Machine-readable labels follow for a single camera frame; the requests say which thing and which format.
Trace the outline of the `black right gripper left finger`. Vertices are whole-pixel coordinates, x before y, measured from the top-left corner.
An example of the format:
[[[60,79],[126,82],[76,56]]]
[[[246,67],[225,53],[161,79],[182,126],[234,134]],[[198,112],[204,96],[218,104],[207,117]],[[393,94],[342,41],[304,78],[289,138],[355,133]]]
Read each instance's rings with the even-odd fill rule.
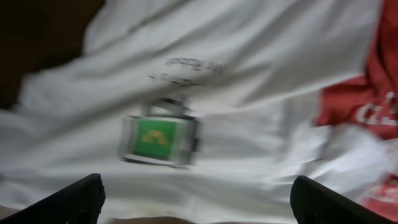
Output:
[[[1,220],[1,224],[96,224],[106,194],[100,174],[90,174]]]

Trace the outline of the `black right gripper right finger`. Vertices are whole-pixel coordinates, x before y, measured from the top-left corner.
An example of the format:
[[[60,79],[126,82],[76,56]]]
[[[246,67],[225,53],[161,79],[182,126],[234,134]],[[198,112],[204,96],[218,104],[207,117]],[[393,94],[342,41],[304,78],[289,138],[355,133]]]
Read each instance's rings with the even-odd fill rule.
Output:
[[[290,206],[298,224],[395,224],[303,175],[293,182]]]

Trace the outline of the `white printed t-shirt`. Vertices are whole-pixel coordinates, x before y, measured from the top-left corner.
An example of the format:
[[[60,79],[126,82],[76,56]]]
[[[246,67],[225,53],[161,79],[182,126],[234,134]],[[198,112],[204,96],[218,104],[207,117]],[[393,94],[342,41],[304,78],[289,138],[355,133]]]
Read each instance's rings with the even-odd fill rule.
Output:
[[[359,75],[382,2],[107,1],[83,55],[32,74],[1,113],[1,205],[91,173],[100,223],[294,223],[307,175],[360,201],[392,166],[355,124],[318,126],[324,88]]]

